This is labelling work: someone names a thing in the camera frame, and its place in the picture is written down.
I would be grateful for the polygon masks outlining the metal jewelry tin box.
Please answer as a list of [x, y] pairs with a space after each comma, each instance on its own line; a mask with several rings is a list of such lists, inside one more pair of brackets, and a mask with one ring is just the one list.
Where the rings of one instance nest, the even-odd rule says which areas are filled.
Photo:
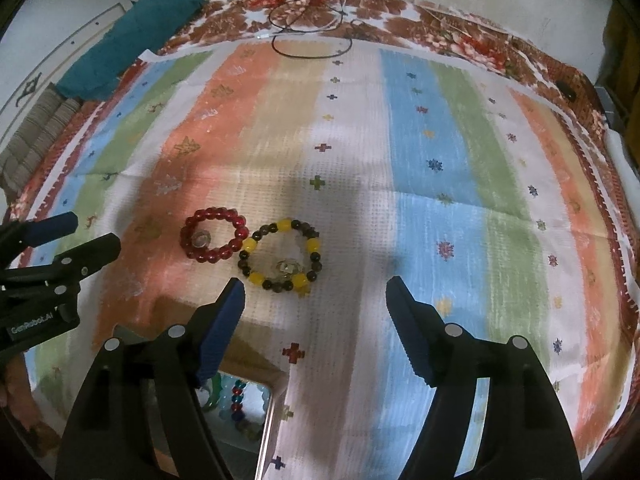
[[233, 335], [218, 372], [196, 377], [198, 335], [174, 325], [151, 342], [154, 388], [171, 459], [178, 468], [207, 458], [223, 479], [261, 479], [279, 463], [276, 445], [288, 374]]

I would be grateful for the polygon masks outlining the striped grey pillow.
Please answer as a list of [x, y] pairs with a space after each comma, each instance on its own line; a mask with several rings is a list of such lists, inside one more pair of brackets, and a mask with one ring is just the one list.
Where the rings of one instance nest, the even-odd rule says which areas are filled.
[[1, 152], [1, 189], [11, 203], [42, 163], [82, 101], [64, 98], [49, 84]]

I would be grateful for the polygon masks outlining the teal towel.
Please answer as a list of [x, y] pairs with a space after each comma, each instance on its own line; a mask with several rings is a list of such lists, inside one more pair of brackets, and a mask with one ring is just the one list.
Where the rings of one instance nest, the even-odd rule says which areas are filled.
[[106, 101], [138, 56], [157, 51], [207, 0], [138, 0], [55, 84], [66, 99]]

